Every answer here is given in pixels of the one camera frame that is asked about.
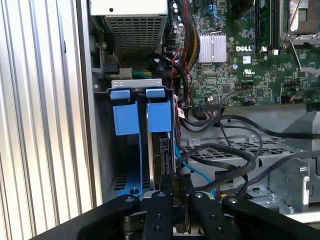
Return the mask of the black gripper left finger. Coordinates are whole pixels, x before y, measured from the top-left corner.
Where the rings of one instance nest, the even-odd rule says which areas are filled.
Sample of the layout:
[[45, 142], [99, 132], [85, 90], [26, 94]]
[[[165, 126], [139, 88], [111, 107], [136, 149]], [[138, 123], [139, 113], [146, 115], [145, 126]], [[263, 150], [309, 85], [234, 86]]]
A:
[[36, 240], [170, 240], [173, 236], [172, 177], [143, 199], [125, 194], [35, 236]]

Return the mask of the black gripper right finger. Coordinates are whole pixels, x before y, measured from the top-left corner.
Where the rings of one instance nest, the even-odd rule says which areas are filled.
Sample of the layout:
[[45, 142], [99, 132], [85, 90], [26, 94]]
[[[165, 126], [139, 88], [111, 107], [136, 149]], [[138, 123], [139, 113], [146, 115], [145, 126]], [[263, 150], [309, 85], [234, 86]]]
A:
[[190, 209], [207, 240], [318, 240], [320, 231], [250, 200], [231, 195], [221, 202], [196, 190], [183, 176]]

